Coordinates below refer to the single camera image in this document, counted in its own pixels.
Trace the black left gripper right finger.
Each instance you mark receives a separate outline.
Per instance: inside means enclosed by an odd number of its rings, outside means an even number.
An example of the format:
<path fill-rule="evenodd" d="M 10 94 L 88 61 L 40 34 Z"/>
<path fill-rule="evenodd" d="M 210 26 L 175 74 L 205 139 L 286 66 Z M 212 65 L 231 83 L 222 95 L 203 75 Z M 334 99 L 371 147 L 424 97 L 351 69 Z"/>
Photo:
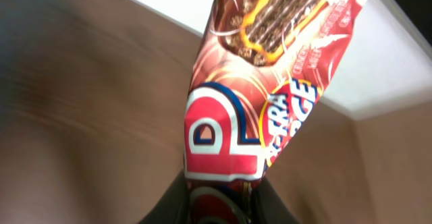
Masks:
<path fill-rule="evenodd" d="M 252 191 L 252 223 L 299 224 L 266 177 Z"/>

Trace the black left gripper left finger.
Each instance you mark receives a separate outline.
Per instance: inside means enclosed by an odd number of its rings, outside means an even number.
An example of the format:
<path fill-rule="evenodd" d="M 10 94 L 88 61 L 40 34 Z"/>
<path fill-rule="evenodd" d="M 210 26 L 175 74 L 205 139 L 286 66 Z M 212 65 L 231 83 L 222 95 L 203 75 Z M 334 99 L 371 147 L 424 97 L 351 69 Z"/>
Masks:
<path fill-rule="evenodd" d="M 187 224 L 188 214 L 188 189 L 181 171 L 154 208 L 138 224 Z"/>

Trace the red Top chocolate bar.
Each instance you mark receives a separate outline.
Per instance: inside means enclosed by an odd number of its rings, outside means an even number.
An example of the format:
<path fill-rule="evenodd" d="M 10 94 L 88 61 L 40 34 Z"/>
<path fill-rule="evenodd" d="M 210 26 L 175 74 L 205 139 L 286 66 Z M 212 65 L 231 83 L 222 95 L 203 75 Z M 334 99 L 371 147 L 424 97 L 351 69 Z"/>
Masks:
<path fill-rule="evenodd" d="M 266 171 L 322 97 L 367 0 L 214 0 L 184 117 L 191 223 L 262 223 Z"/>

